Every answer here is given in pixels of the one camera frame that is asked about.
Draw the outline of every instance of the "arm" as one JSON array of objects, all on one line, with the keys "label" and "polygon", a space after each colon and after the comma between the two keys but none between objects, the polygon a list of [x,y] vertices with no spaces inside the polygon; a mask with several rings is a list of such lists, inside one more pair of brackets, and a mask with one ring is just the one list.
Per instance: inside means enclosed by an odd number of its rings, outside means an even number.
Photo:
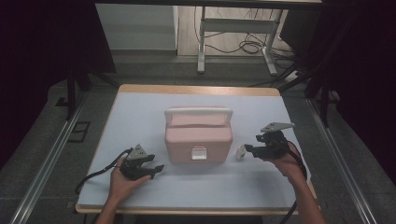
[{"label": "arm", "polygon": [[[290,149],[299,155],[297,148],[289,143]],[[289,154],[277,160],[271,160],[276,168],[288,178],[294,188],[298,212],[304,224],[322,224],[327,223],[321,214],[317,202],[306,184],[303,172],[297,164],[297,161]]]},{"label": "arm", "polygon": [[110,192],[95,224],[112,224],[119,205],[131,195],[136,187],[150,180],[149,175],[143,176],[136,181],[125,178],[120,172],[122,161],[123,158],[119,159],[117,167],[111,172]]}]

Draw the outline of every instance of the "white tabletop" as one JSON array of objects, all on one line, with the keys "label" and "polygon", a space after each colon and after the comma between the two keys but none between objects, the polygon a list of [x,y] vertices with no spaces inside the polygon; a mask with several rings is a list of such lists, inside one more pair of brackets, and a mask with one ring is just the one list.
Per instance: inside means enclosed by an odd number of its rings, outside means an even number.
[{"label": "white tabletop", "polygon": [[[233,110],[231,125],[233,144],[224,163],[173,164],[164,143],[164,110],[171,106],[222,105]],[[294,203],[293,189],[272,163],[253,158],[235,159],[243,144],[260,146],[255,135],[270,122],[290,122],[281,96],[238,96],[202,94],[163,94],[119,92],[107,120],[89,173],[102,170],[124,149],[140,144],[153,162],[153,168],[164,164],[161,173],[137,189],[121,208],[127,211],[161,211],[185,213],[194,211],[288,210]],[[293,129],[283,130],[286,138],[300,150]],[[86,182],[77,209],[101,207],[107,197],[110,172]]]}]

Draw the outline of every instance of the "table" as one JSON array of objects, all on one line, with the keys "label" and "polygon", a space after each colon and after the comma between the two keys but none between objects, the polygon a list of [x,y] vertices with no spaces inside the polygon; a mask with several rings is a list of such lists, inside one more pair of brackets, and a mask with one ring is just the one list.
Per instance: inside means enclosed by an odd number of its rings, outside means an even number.
[{"label": "table", "polygon": [[[169,161],[163,112],[174,105],[224,105],[233,110],[233,144],[226,162],[173,164]],[[286,214],[295,201],[287,178],[272,163],[252,155],[246,155],[242,161],[234,157],[238,146],[258,145],[255,134],[272,121],[290,122],[282,97],[275,89],[122,85],[89,173],[103,169],[124,149],[141,144],[148,154],[156,155],[154,162],[145,164],[147,167],[159,164],[165,167],[137,189],[121,205],[119,213]],[[300,150],[293,130],[283,132]],[[106,201],[109,176],[107,172],[85,183],[76,205],[78,212],[100,212]]]}]

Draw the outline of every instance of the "wall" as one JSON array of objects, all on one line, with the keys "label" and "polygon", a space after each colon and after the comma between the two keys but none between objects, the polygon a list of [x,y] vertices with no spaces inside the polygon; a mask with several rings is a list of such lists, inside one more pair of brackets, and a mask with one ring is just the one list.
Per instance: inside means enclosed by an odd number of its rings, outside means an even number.
[{"label": "wall", "polygon": [[110,49],[177,48],[177,7],[96,4]]}]

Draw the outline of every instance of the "aluminum rail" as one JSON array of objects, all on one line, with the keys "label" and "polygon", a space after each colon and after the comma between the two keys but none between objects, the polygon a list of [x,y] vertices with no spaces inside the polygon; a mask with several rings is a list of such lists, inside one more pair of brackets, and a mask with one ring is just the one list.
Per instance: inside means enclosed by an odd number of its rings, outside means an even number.
[{"label": "aluminum rail", "polygon": [[337,169],[344,180],[346,188],[349,194],[351,195],[351,198],[356,208],[358,209],[359,214],[361,215],[361,219],[363,223],[376,224],[370,205],[367,203],[364,194],[361,192],[361,188],[358,186],[358,184],[355,181],[355,178],[350,172],[347,163],[341,154],[339,147],[337,146],[337,144],[335,143],[332,137],[332,133],[330,132],[329,128],[326,128],[322,123],[318,115],[318,108],[315,102],[313,101],[314,101],[313,99],[307,99],[309,108],[311,109],[311,113],[315,118],[315,122],[317,123],[321,134],[325,137],[324,140],[326,142],[326,145],[328,146],[330,153],[334,158],[335,165],[337,166]]},{"label": "aluminum rail", "polygon": [[64,149],[64,145],[69,137],[70,133],[73,131],[73,127],[76,124],[79,114],[81,113],[82,107],[84,106],[86,100],[88,98],[87,92],[81,92],[78,97],[78,103],[76,112],[73,116],[68,120],[62,131],[58,135],[54,145],[52,146],[47,158],[44,160],[41,168],[38,170],[37,175],[33,179],[29,189],[26,191],[25,195],[22,198],[20,205],[15,211],[12,219],[10,220],[10,224],[18,223],[26,223],[29,216],[31,215],[33,209],[35,208],[35,204],[38,201],[38,198],[45,187],[47,180],[50,177],[50,174],[53,170],[53,167],[56,164],[59,156]]}]

